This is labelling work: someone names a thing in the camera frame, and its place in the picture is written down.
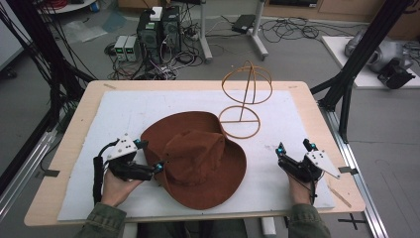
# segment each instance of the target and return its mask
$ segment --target felt hat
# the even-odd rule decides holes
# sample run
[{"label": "felt hat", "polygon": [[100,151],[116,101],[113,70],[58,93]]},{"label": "felt hat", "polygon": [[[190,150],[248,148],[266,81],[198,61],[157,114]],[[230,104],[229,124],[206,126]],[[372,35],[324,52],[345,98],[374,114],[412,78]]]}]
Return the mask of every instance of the felt hat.
[{"label": "felt hat", "polygon": [[244,150],[229,140],[219,119],[209,112],[167,116],[141,136],[148,165],[167,161],[155,178],[179,203],[208,209],[226,201],[244,178]]}]

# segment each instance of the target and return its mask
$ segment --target concrete floor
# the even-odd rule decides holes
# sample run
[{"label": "concrete floor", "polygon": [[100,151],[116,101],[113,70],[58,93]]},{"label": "concrete floor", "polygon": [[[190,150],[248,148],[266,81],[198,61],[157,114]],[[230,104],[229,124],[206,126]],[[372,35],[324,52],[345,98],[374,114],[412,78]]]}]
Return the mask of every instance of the concrete floor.
[{"label": "concrete floor", "polygon": [[[86,25],[93,27],[102,26],[112,14],[111,10],[97,14],[80,10],[62,14],[60,19],[65,24],[89,18]],[[208,19],[207,28],[210,29],[222,20]],[[96,77],[106,79],[112,72],[112,64],[104,55],[104,48],[119,35],[136,33],[136,27],[136,21],[128,20],[123,23],[122,28],[112,33],[90,42],[71,44],[71,47]],[[216,29],[226,28],[229,25],[223,23],[216,26]],[[357,29],[346,31],[355,34]],[[325,46],[317,41],[300,39],[268,43],[264,38],[262,41],[269,53],[264,61],[261,61],[247,37],[208,38],[213,61],[183,68],[177,79],[222,79],[232,68],[242,66],[245,60],[250,60],[270,71],[274,80],[305,81],[309,87],[313,87],[340,70]],[[18,77],[11,79],[2,76],[0,80],[0,173],[4,172],[49,109],[48,85],[31,60],[23,54],[12,63],[12,67],[18,72]],[[420,74],[418,65],[414,65],[412,69]],[[321,92],[314,97],[320,99],[324,94],[325,92]],[[418,89],[357,88],[353,91],[348,139],[389,237],[419,237],[420,234],[420,188],[416,183],[417,175],[420,174],[420,162],[417,159],[420,153],[419,99]],[[52,156],[46,158],[46,165]],[[27,209],[41,183],[36,174],[1,221],[2,237],[71,237],[80,226],[27,227],[24,224]],[[361,213],[353,215],[355,219],[364,220]],[[338,221],[350,219],[349,214],[323,215],[323,219],[330,227],[333,237],[371,236],[368,227],[363,223],[358,223],[358,229],[355,229],[352,223]],[[276,237],[286,237],[287,231],[282,218],[276,217],[275,221]],[[246,222],[249,237],[263,237],[257,219],[247,219]]]}]

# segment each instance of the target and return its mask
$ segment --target green sleeve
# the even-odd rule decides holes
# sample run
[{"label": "green sleeve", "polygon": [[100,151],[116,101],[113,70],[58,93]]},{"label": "green sleeve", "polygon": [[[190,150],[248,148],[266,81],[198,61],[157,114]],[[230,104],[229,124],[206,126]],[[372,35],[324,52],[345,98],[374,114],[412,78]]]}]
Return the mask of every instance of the green sleeve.
[{"label": "green sleeve", "polygon": [[125,211],[98,202],[74,238],[117,238],[124,227],[126,215]]},{"label": "green sleeve", "polygon": [[289,238],[331,237],[316,208],[308,204],[296,204],[291,208],[288,229]]}]

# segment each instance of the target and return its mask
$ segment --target person's arm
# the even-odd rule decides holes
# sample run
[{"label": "person's arm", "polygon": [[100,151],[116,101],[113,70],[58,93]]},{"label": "person's arm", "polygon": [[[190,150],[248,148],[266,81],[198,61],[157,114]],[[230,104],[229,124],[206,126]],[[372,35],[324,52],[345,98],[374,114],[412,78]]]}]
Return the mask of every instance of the person's arm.
[{"label": "person's arm", "polygon": [[124,227],[127,213],[116,207],[123,203],[140,183],[140,180],[123,181],[107,171],[101,202],[96,203],[83,228],[74,237],[118,237]]},{"label": "person's arm", "polygon": [[289,177],[290,196],[293,206],[288,227],[289,238],[331,237],[330,230],[311,205],[310,191],[294,178]]}]

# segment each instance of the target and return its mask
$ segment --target hand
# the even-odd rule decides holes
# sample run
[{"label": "hand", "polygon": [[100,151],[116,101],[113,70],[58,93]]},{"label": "hand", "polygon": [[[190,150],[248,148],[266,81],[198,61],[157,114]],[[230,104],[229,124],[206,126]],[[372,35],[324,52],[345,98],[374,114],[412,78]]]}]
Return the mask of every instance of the hand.
[{"label": "hand", "polygon": [[129,194],[142,182],[142,180],[124,181],[120,178],[116,178],[112,172],[107,171],[104,178],[101,203],[110,206],[118,206],[123,203]]},{"label": "hand", "polygon": [[290,198],[293,203],[295,204],[311,204],[311,191],[307,188],[310,187],[310,182],[301,182],[297,181],[290,175],[287,175],[289,179],[289,193]]}]

